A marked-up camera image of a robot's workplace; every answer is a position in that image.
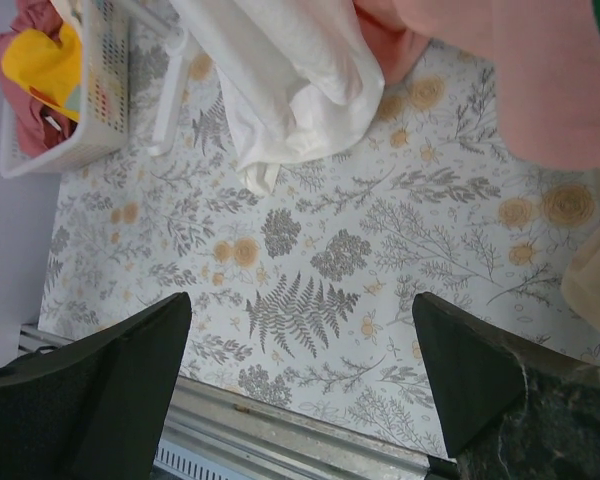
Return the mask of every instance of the pink cloth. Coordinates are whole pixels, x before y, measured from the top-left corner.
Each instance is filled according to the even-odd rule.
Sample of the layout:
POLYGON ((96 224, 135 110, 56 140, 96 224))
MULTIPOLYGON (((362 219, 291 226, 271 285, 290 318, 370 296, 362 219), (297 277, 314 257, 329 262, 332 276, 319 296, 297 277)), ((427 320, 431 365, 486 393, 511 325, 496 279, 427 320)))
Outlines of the pink cloth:
MULTIPOLYGON (((20 32, 34 28, 54 40, 58 38, 62 18, 49 0, 17 0, 18 15, 11 23, 11 31, 0 34, 0 59, 11 40, 20 32)), ((35 157, 71 136, 75 123, 34 99, 18 85, 7 79, 0 68, 0 86, 16 117, 16 134, 20 150, 35 157), (58 132, 44 117, 51 116, 60 125, 58 132)))
POLYGON ((492 60, 498 129, 516 156, 600 168, 600 33, 591 0, 354 0, 388 84, 434 37, 492 60))

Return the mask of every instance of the laundry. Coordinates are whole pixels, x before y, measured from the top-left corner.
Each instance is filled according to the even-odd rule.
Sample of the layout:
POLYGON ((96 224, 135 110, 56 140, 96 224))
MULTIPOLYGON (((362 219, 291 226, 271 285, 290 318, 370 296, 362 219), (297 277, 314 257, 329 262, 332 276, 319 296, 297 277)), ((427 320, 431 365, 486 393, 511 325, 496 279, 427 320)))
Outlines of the laundry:
POLYGON ((562 293, 569 306, 600 332, 600 227, 567 267, 562 293))
POLYGON ((350 0, 173 4, 218 67, 248 189, 270 194, 280 164, 333 155, 363 137, 384 79, 350 0))
MULTIPOLYGON (((17 0, 16 6, 18 14, 11 23, 11 31, 0 34, 0 63, 5 50, 19 33, 36 29, 51 39, 58 40, 63 24, 49 0, 17 0)), ((17 117, 16 134, 22 152, 35 157, 71 136, 75 123, 5 77, 1 65, 0 85, 17 117), (47 121, 46 117, 51 117, 60 126, 60 130, 47 121)))
POLYGON ((82 45, 71 25, 54 42, 38 30, 17 35, 2 56, 2 71, 48 107, 80 121, 82 45))
POLYGON ((65 23, 73 27, 82 41, 82 1, 81 0, 50 0, 53 7, 65 23))
POLYGON ((402 80, 429 38, 485 57, 496 68, 498 130, 514 155, 557 169, 600 168, 600 31, 592 2, 354 3, 387 83, 402 80))

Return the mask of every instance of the white wall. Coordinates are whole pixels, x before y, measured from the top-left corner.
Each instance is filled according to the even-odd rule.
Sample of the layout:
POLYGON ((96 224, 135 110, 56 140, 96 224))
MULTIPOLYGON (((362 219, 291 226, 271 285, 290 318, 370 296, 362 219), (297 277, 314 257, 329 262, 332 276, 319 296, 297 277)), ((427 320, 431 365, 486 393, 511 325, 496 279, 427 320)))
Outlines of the white wall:
MULTIPOLYGON (((0 32, 14 5, 0 0, 0 32)), ((2 99, 0 90, 0 118, 2 99)), ((58 176, 0 177, 0 366, 16 356, 19 325, 39 313, 58 186, 58 176)))

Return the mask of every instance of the white cloth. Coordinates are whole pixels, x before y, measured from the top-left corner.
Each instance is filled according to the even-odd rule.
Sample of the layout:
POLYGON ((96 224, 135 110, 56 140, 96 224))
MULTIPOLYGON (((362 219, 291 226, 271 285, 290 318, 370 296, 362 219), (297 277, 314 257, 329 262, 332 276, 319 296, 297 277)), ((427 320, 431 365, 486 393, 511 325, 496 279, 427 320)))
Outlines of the white cloth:
POLYGON ((172 0, 213 58, 238 175, 273 191, 283 163, 333 155, 369 127, 384 78, 350 0, 172 0))
POLYGON ((58 15, 68 23, 82 41, 82 0, 51 0, 58 15))

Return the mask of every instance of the white laundry basket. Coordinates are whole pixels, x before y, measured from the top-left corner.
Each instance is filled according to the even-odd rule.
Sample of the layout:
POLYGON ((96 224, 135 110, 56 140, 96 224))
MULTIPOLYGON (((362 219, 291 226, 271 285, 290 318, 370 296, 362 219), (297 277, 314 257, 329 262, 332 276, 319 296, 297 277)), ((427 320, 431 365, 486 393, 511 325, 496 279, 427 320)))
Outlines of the white laundry basket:
POLYGON ((5 101, 0 138, 0 173, 75 170, 118 150, 128 138, 129 20, 112 0, 82 0, 82 95, 73 135, 35 158, 20 151, 16 117, 5 101))

